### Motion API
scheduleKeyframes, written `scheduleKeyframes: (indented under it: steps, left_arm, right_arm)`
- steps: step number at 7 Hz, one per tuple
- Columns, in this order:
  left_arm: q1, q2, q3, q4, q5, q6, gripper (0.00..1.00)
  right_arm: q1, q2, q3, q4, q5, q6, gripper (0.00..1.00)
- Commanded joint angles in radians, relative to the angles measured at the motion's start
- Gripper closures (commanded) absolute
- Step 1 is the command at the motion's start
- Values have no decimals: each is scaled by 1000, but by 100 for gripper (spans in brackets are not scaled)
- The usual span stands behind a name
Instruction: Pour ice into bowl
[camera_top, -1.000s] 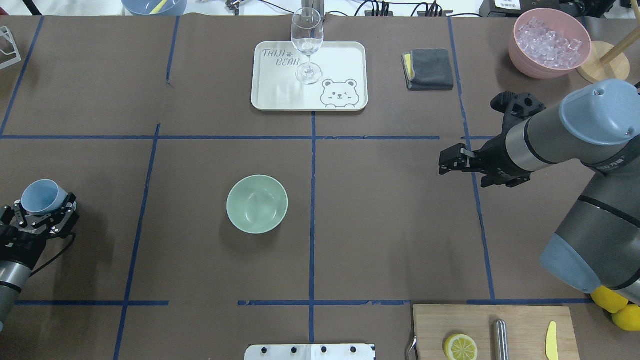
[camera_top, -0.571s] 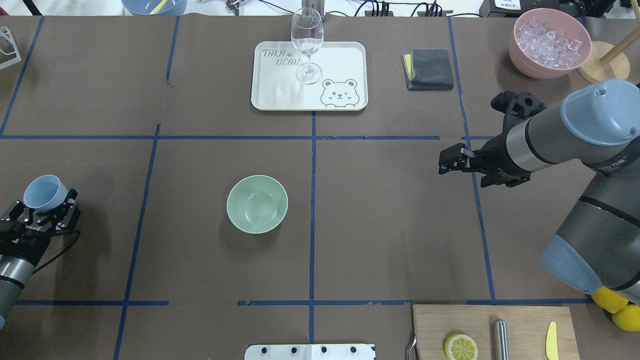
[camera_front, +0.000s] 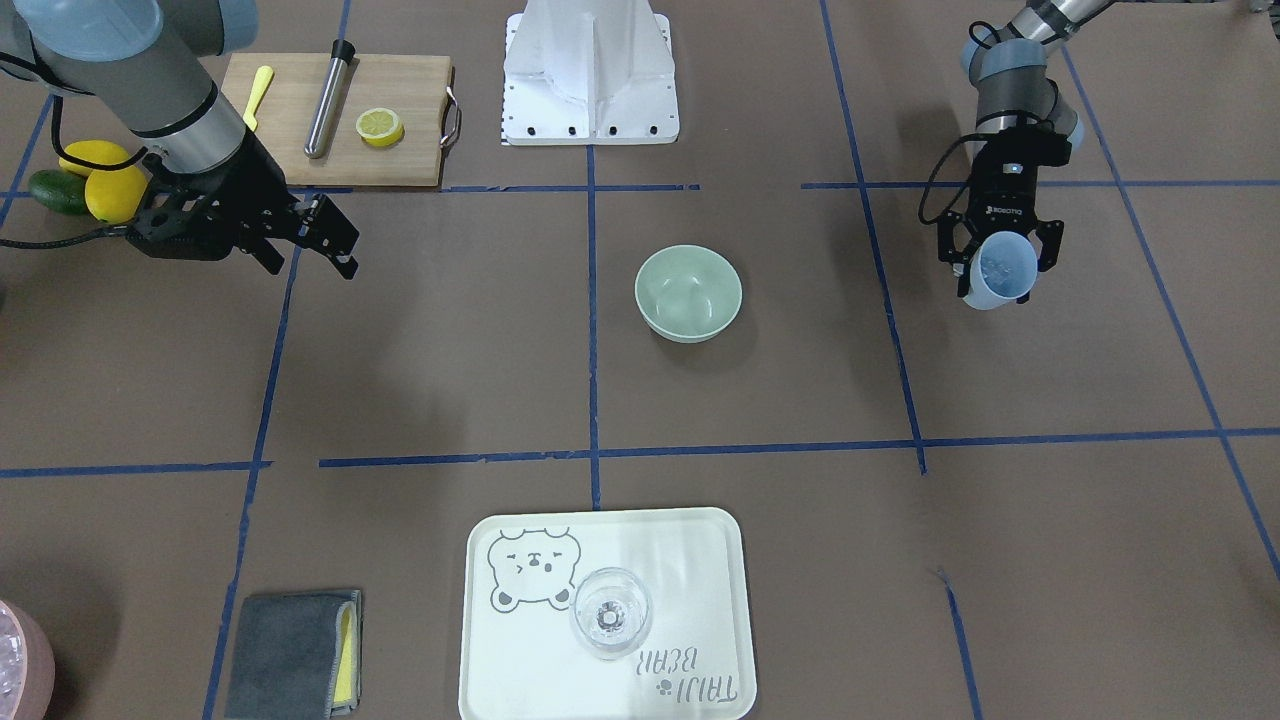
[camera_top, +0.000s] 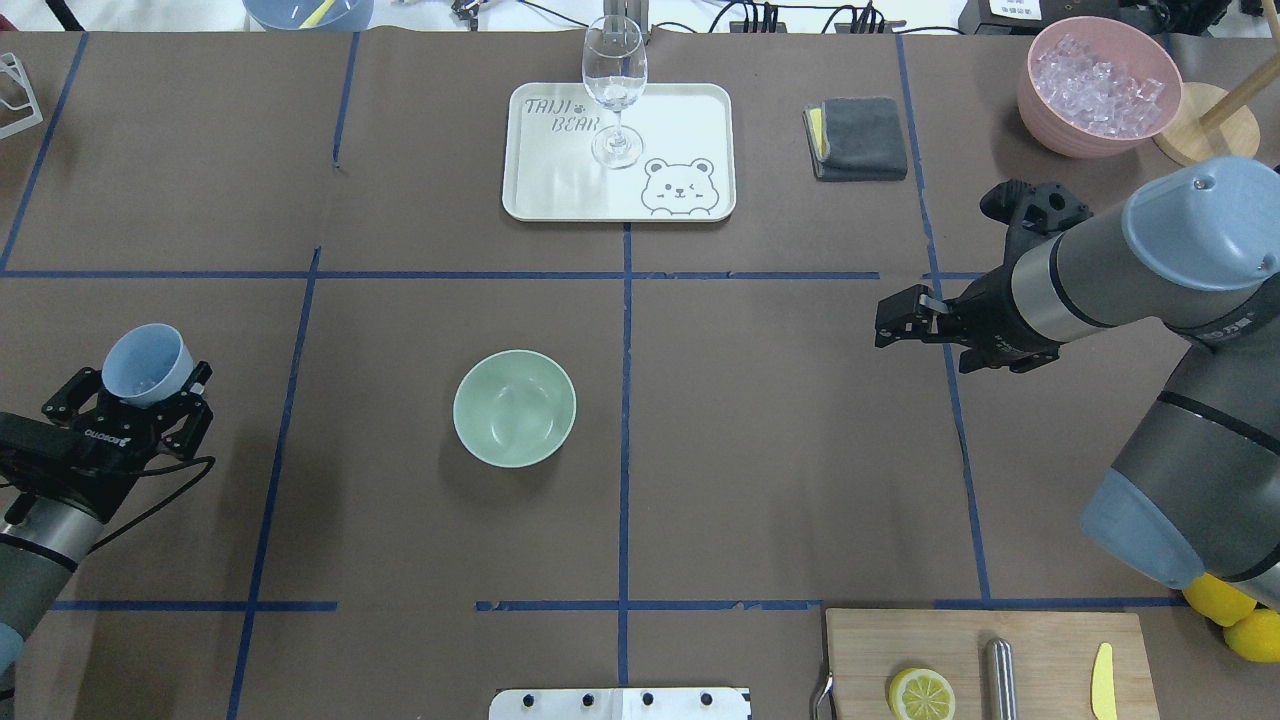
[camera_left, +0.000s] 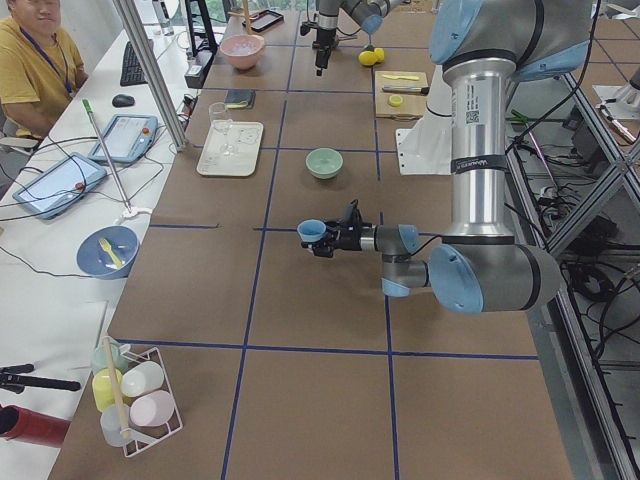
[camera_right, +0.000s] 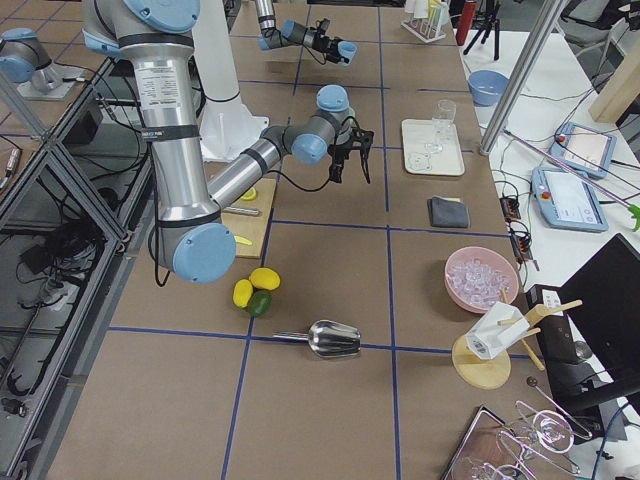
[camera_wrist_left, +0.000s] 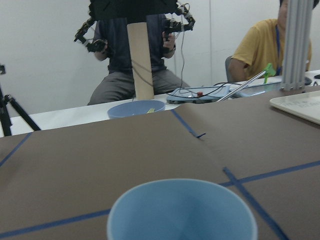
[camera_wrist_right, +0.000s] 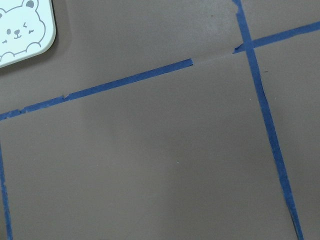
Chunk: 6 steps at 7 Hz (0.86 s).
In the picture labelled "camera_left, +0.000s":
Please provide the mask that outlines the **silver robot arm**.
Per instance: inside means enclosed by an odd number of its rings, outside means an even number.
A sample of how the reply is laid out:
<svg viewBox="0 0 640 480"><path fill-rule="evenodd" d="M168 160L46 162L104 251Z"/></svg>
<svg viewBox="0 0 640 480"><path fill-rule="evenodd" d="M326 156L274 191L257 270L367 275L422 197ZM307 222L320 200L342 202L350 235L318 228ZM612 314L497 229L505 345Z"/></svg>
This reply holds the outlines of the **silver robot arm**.
<svg viewBox="0 0 640 480"><path fill-rule="evenodd" d="M316 52L316 75L321 77L328 68L332 51L337 47L339 14L346 13L367 34L375 33L382 25L383 18L403 4L401 0L320 0L316 2L316 13L312 20L305 20L300 26L300 35L316 31L312 47Z"/></svg>
<svg viewBox="0 0 640 480"><path fill-rule="evenodd" d="M448 1L431 34L430 58L452 90L452 223L427 261L412 225L365 222L355 204L331 221L298 227L303 248L377 251L382 288L405 297L430 287L445 308L466 314L540 306L562 279L553 257L515 242L503 221L506 89L581 66L590 45L588 1Z"/></svg>

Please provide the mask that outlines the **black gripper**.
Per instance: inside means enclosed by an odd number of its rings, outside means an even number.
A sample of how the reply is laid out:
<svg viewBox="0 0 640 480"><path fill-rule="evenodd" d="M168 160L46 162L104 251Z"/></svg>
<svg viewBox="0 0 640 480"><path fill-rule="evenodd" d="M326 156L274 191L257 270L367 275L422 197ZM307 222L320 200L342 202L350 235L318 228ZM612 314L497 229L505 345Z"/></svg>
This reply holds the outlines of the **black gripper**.
<svg viewBox="0 0 640 480"><path fill-rule="evenodd" d="M375 250L375 225L363 220L357 199L347 205L340 218L326 221L325 227L325 242L302 241L301 247L321 258L332 258L335 250Z"/></svg>
<svg viewBox="0 0 640 480"><path fill-rule="evenodd" d="M307 35L312 29L316 31L316 40L313 43L316 51L315 66L316 75L322 76L328 68L332 48L336 39L336 16L318 13L314 21L303 21L300 26L300 34Z"/></svg>

